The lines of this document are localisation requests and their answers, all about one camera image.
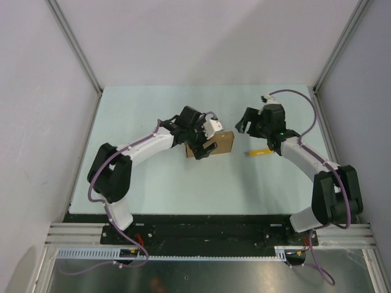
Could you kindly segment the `yellow utility knife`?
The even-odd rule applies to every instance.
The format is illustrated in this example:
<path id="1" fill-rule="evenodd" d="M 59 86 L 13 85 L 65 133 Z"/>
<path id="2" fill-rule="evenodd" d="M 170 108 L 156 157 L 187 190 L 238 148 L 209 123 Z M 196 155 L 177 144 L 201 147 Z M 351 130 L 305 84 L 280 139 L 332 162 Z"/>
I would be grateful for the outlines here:
<path id="1" fill-rule="evenodd" d="M 249 157 L 255 157 L 255 156 L 263 156 L 267 154 L 273 154 L 273 151 L 269 149 L 252 150 L 252 151 L 247 151 L 244 154 Z"/>

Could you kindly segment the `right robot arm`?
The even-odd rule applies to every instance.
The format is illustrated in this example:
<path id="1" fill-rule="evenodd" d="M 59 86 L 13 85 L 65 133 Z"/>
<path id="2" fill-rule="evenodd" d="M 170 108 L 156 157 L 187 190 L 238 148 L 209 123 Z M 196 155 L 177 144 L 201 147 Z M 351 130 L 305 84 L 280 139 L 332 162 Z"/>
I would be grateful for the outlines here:
<path id="1" fill-rule="evenodd" d="M 351 165 L 331 162 L 306 145 L 301 136 L 286 127 L 281 104 L 266 104 L 262 109 L 248 107 L 236 130 L 250 137 L 265 139 L 268 148 L 292 162 L 313 183 L 309 207 L 290 216 L 282 239 L 296 245 L 304 233 L 328 225 L 348 229 L 354 217 L 364 210 L 359 178 Z"/>

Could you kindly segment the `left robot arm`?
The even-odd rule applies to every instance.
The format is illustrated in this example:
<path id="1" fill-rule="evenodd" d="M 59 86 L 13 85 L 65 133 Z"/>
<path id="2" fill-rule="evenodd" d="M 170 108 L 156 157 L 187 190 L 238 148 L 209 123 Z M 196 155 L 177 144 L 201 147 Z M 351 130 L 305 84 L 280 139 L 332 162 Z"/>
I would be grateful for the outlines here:
<path id="1" fill-rule="evenodd" d="M 201 113 L 185 106 L 180 114 L 158 120 L 153 132 L 139 140 L 120 146 L 102 144 L 87 175 L 87 197 L 101 203 L 109 222 L 115 227 L 114 237 L 122 244 L 135 236 L 131 226 L 134 219 L 126 201 L 130 189 L 132 169 L 161 151 L 187 144 L 195 159 L 208 157 L 216 148 L 212 138 L 224 127 L 217 115 Z"/>

